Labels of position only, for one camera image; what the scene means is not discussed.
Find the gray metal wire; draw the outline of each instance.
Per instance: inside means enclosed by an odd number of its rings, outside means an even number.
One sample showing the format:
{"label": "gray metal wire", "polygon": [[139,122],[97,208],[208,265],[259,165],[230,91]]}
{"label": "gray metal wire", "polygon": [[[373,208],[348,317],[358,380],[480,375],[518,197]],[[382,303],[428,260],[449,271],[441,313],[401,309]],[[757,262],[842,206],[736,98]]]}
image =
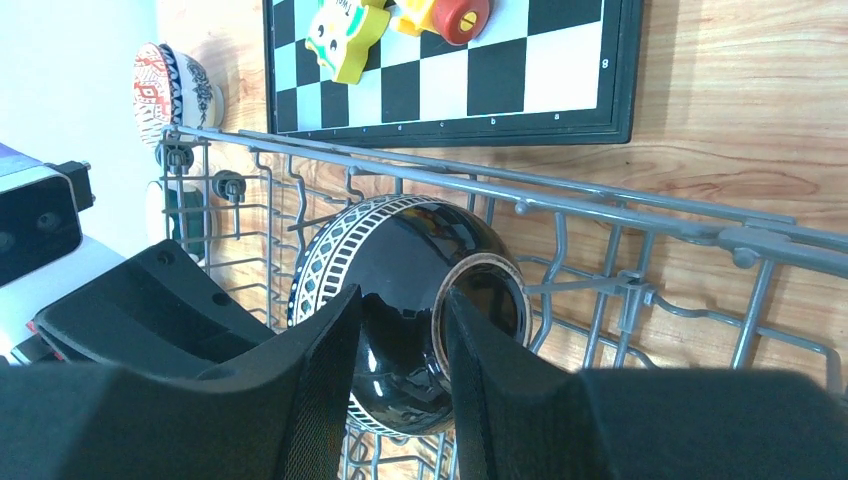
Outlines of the gray metal wire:
{"label": "gray metal wire", "polygon": [[[193,140],[176,140],[180,135],[189,135]],[[209,146],[213,142],[241,145],[253,154],[253,166],[258,174],[244,175],[249,183],[248,190],[264,192],[265,202],[232,205],[214,205],[210,198]],[[839,352],[821,342],[761,325],[762,311],[768,292],[775,279],[777,265],[794,265],[801,268],[848,278],[848,235],[809,229],[796,225],[794,218],[785,215],[747,210],[737,207],[716,205],[688,199],[678,199],[657,194],[643,193],[622,188],[608,187],[561,178],[552,178],[528,173],[512,172],[480,165],[469,165],[450,160],[382,152],[362,148],[333,145],[312,140],[281,137],[277,135],[240,131],[224,133],[218,129],[198,130],[187,127],[168,127],[163,131],[161,144],[167,146],[200,147],[202,162],[199,175],[188,175],[184,165],[162,161],[166,183],[176,182],[178,202],[176,207],[166,208],[165,213],[180,216],[181,240],[186,245],[202,242],[204,245],[204,268],[208,274],[219,268],[234,265],[256,264],[264,269],[264,278],[257,278],[245,285],[228,286],[228,291],[264,291],[262,307],[250,311],[277,331],[285,323],[279,318],[287,301],[287,292],[282,291],[278,279],[291,278],[294,265],[303,257],[307,246],[307,231],[318,229],[330,216],[307,218],[309,206],[321,201],[341,209],[352,202],[365,199],[365,194],[353,188],[352,179],[357,176],[388,176],[394,179],[393,192],[402,193],[408,182],[418,182],[463,192],[467,196],[467,207],[474,210],[478,198],[485,201],[484,219],[491,224],[497,202],[511,204],[516,213],[547,212],[555,226],[556,251],[552,258],[518,256],[521,263],[537,264],[546,271],[540,284],[528,285],[528,295],[538,295],[540,309],[534,311],[541,326],[536,332],[531,349],[538,352],[553,327],[586,337],[583,367],[596,365],[599,345],[616,351],[612,366],[621,367],[628,357],[646,368],[657,368],[651,357],[631,344],[633,332],[643,309],[658,307],[681,319],[709,319],[730,325],[739,330],[730,368],[749,365],[755,353],[754,340],[757,336],[793,345],[821,355],[824,359],[825,386],[835,395],[844,395],[841,359]],[[338,165],[344,169],[345,198],[337,198],[307,186],[305,179],[294,168],[294,157],[306,161]],[[494,183],[504,180],[510,185]],[[197,212],[198,208],[185,208],[182,204],[183,183],[201,181],[205,185],[203,207],[203,237],[186,238],[185,215]],[[275,198],[285,190],[297,195],[296,214],[283,213],[282,206],[275,205]],[[652,212],[636,210],[636,206],[653,207]],[[244,210],[262,212],[265,228],[243,231],[240,215]],[[680,218],[679,213],[706,217],[706,221]],[[232,232],[210,234],[210,217],[213,214],[232,214]],[[611,224],[603,267],[597,272],[575,268],[565,263],[568,250],[568,218],[582,217]],[[170,233],[166,220],[166,232]],[[615,271],[615,260],[622,238],[622,230],[641,230],[642,247],[638,262],[632,270]],[[294,232],[296,241],[286,243],[285,232]],[[732,255],[739,268],[758,266],[758,274],[748,301],[746,313],[741,318],[707,309],[687,309],[673,305],[658,293],[658,287],[646,280],[651,263],[653,246],[659,235],[667,235],[704,247],[725,250]],[[244,240],[249,237],[265,239],[265,251],[255,252],[240,260],[212,263],[212,242],[220,240]],[[284,252],[292,252],[294,260],[279,261]],[[577,277],[576,281],[558,281],[562,274]],[[594,290],[595,306],[589,328],[558,318],[553,312],[553,296],[573,290]],[[621,313],[618,319],[620,335],[614,338],[603,331],[607,320],[606,309],[610,298],[620,298]],[[404,454],[386,454],[384,446],[393,450],[403,449]],[[340,460],[340,475],[344,479],[378,479],[381,467],[394,464],[409,464],[417,472],[418,479],[458,478],[457,449],[448,435],[431,438],[396,439],[363,432],[348,425]]]}

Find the yellow toy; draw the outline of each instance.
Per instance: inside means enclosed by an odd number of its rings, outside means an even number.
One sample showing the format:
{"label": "yellow toy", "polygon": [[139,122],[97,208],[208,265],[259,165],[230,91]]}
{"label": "yellow toy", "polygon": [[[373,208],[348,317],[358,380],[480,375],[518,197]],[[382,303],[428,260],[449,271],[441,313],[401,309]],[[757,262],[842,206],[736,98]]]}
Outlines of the yellow toy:
{"label": "yellow toy", "polygon": [[392,29],[419,36],[425,30],[452,45],[464,45],[480,34],[491,12],[491,0],[395,0],[400,15],[391,18],[386,0],[319,0],[306,48],[318,64],[333,71],[333,81],[357,84],[371,48],[391,20]]}
{"label": "yellow toy", "polygon": [[306,48],[318,64],[333,71],[333,81],[359,83],[368,60],[368,49],[377,43],[391,15],[386,0],[319,0]]}

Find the red toy wheel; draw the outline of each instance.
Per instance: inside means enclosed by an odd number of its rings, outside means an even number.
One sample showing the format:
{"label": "red toy wheel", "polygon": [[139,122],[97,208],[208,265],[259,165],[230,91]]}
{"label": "red toy wheel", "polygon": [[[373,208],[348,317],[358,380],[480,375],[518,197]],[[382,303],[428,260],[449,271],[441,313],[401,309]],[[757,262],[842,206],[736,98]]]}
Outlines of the red toy wheel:
{"label": "red toy wheel", "polygon": [[490,0],[436,0],[433,26],[451,45],[465,45],[483,31],[491,13]]}

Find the chessboard border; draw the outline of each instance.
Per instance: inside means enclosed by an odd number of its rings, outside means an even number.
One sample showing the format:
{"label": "chessboard border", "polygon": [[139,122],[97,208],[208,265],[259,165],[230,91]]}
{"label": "chessboard border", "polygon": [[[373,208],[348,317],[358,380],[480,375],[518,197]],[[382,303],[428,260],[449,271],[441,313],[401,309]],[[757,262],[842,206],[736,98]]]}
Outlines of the chessboard border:
{"label": "chessboard border", "polygon": [[[329,143],[342,143],[349,146],[363,148],[415,148],[415,147],[471,147],[471,146],[530,146],[530,145],[588,145],[588,144],[622,144],[631,140],[633,132],[633,114],[636,100],[636,78],[639,67],[639,51],[642,41],[642,21],[644,12],[644,0],[618,0],[621,5],[619,13],[619,29],[615,35],[604,32],[601,42],[606,43],[610,39],[618,41],[616,50],[616,70],[613,76],[613,94],[611,118],[609,121],[599,118],[595,109],[562,112],[564,118],[562,127],[551,132],[546,128],[545,132],[527,129],[526,133],[516,133],[520,130],[509,132],[500,131],[504,121],[509,123],[527,123],[532,117],[548,115],[544,113],[528,113],[514,115],[492,115],[501,120],[502,124],[497,130],[477,131],[475,133],[439,133],[416,132],[427,124],[438,123],[438,121],[421,121],[404,123],[406,128],[402,133],[392,135],[375,136],[375,129],[387,130],[394,125],[376,125],[371,128],[370,135],[355,135],[361,133],[360,127],[343,127],[338,129],[315,130],[310,132],[288,132],[277,133],[274,113],[276,105],[276,86],[274,85],[274,38],[271,30],[273,22],[274,0],[262,0],[262,28],[265,42],[265,95],[267,131],[282,136],[295,138],[309,138],[322,140]],[[598,90],[602,88],[599,79]]]}

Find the white wall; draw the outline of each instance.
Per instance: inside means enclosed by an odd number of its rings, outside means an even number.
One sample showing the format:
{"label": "white wall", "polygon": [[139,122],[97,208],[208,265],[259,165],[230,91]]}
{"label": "white wall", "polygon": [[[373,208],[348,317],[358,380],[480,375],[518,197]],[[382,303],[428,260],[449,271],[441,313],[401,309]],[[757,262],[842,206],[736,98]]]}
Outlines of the white wall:
{"label": "white wall", "polygon": [[42,162],[88,160],[83,232],[123,256],[146,246],[158,169],[136,134],[132,65],[156,41],[154,0],[0,0],[0,142]]}

